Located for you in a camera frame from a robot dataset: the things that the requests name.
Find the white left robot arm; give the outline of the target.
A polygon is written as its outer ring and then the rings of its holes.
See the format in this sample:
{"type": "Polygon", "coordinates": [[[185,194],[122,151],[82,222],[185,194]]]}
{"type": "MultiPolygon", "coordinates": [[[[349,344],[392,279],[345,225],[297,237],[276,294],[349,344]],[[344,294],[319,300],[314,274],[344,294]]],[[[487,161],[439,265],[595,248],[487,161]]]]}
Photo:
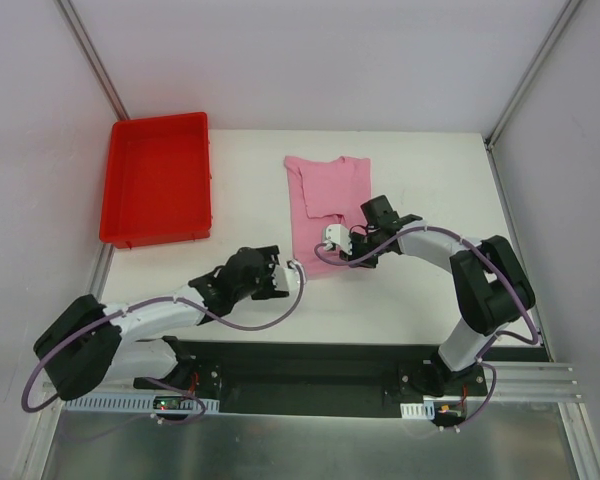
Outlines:
{"type": "Polygon", "coordinates": [[[293,262],[281,265],[278,255],[277,246],[242,247],[175,291],[134,304],[103,304],[82,295],[34,343],[39,363],[32,375],[46,374],[63,401],[128,379],[187,388],[192,362],[171,331],[210,322],[238,329],[227,317],[239,302],[301,291],[302,270],[293,262]]]}

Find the pink t shirt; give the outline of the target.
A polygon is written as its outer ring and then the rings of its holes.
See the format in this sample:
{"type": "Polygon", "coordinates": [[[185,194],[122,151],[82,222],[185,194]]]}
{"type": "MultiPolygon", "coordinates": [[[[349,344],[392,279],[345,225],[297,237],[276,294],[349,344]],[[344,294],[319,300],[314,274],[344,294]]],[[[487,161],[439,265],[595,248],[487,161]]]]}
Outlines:
{"type": "Polygon", "coordinates": [[[360,206],[371,199],[371,160],[341,156],[314,162],[295,156],[284,159],[287,172],[292,253],[307,274],[318,278],[336,270],[321,261],[314,247],[331,224],[364,225],[360,206]]]}

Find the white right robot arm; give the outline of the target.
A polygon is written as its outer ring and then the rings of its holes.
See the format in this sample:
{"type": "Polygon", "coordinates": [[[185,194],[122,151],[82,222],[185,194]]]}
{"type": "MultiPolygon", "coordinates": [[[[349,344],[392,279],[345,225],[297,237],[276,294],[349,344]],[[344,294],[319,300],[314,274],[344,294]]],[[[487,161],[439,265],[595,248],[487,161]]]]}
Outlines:
{"type": "Polygon", "coordinates": [[[409,384],[424,395],[453,394],[504,329],[529,317],[536,303],[530,281],[500,235],[470,240],[420,216],[400,216],[385,196],[367,201],[361,210],[366,220],[361,232],[340,229],[326,239],[349,266],[374,268],[381,255],[395,253],[451,275],[460,320],[430,360],[409,375],[409,384]]]}

